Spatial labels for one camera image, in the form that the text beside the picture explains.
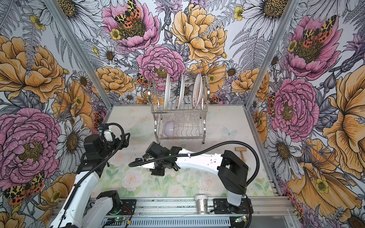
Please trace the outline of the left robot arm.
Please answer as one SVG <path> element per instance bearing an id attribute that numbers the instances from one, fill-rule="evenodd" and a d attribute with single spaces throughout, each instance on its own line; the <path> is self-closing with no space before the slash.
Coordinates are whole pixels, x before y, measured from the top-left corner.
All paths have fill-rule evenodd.
<path id="1" fill-rule="evenodd" d="M 121 138 L 107 131 L 103 136 L 94 134 L 85 138 L 86 152 L 81 157 L 75 183 L 61 210 L 50 223 L 51 228 L 97 228 L 104 217 L 122 210 L 119 194 L 115 190 L 102 192 L 90 209 L 91 193 L 103 173 L 107 161 L 114 154 L 129 146 L 130 134 Z"/>

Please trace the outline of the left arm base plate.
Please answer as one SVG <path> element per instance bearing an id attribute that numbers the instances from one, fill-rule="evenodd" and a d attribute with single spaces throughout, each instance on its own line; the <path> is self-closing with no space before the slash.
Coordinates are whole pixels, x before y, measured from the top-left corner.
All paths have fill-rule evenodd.
<path id="1" fill-rule="evenodd" d="M 113 202 L 112 209 L 107 213 L 108 216 L 134 215 L 136 210 L 135 199 L 121 199 L 119 202 Z"/>

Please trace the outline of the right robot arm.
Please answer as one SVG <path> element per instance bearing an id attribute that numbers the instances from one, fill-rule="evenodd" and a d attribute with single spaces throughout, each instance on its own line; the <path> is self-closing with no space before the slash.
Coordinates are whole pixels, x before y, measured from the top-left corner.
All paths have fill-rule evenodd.
<path id="1" fill-rule="evenodd" d="M 139 167 L 149 169 L 153 175 L 163 176 L 165 169 L 195 169 L 219 177 L 227 190 L 227 201 L 239 207 L 246 194 L 249 167 L 234 152 L 226 150 L 223 154 L 191 152 L 181 147 L 167 149 L 152 143 L 146 151 L 149 159 L 143 158 Z"/>

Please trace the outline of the lavender bowl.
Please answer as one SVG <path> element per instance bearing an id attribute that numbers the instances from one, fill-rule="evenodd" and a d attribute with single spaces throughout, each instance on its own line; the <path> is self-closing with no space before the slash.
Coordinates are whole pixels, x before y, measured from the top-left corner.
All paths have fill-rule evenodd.
<path id="1" fill-rule="evenodd" d="M 168 121 L 163 127 L 163 133 L 167 138 L 173 138 L 175 130 L 175 122 Z"/>

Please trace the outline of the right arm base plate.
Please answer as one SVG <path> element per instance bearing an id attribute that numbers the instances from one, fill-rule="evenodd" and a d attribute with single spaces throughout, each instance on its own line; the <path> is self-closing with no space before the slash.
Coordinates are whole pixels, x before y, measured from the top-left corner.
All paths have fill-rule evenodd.
<path id="1" fill-rule="evenodd" d="M 228 203 L 227 199 L 213 199 L 213 210 L 215 214 L 253 214 L 253 207 L 249 198 L 242 198 L 240 206 Z"/>

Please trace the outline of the green rimmed white plate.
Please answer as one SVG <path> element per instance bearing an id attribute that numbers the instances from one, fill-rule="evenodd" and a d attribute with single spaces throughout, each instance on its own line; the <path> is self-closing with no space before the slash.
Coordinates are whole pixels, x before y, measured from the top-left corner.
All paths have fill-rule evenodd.
<path id="1" fill-rule="evenodd" d="M 170 90 L 171 90 L 171 77 L 167 75 L 166 84 L 165 84 L 165 95 L 164 95 L 164 105 L 163 108 L 167 109 L 170 100 Z"/>

